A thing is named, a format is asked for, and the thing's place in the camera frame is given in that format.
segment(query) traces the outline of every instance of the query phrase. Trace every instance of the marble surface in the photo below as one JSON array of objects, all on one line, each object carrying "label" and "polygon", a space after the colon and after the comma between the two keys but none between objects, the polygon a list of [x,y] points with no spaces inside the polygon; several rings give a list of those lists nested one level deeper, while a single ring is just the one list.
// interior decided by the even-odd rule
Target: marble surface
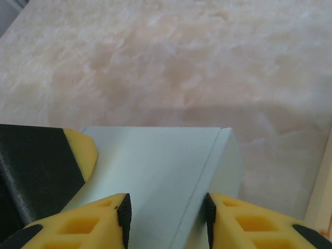
[{"label": "marble surface", "polygon": [[0,122],[232,127],[240,198],[304,216],[332,124],[330,0],[31,0]]}]

